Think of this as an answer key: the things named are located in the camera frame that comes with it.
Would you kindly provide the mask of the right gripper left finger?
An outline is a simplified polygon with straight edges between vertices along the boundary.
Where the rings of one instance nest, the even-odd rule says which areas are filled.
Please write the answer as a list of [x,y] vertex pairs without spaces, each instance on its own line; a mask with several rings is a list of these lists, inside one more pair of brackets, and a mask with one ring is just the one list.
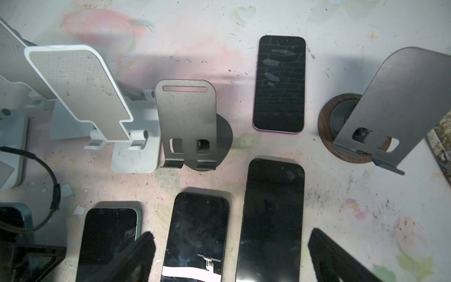
[[156,252],[155,238],[144,232],[121,254],[91,276],[89,282],[148,282]]

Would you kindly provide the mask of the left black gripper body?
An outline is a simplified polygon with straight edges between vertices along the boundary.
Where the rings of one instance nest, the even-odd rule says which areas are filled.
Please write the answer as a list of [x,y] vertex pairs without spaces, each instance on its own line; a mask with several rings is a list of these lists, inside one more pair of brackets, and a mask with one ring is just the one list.
[[40,282],[66,257],[66,247],[1,242],[1,281]]

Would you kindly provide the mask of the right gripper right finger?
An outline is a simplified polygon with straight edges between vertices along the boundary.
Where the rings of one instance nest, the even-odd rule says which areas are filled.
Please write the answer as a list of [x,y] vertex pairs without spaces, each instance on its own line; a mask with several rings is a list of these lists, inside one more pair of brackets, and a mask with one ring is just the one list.
[[312,264],[319,282],[379,282],[380,279],[318,228],[308,241]]

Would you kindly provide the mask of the teal phone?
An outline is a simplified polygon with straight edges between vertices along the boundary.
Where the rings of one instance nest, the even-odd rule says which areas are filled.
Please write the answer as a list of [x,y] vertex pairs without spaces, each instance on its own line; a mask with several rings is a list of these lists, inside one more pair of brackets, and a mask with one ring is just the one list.
[[139,202],[99,202],[85,217],[76,274],[85,282],[132,244],[142,230]]
[[[1,203],[1,221],[16,227],[31,228],[33,226],[30,208],[22,203]],[[35,243],[33,233],[17,234],[1,229],[1,241]]]

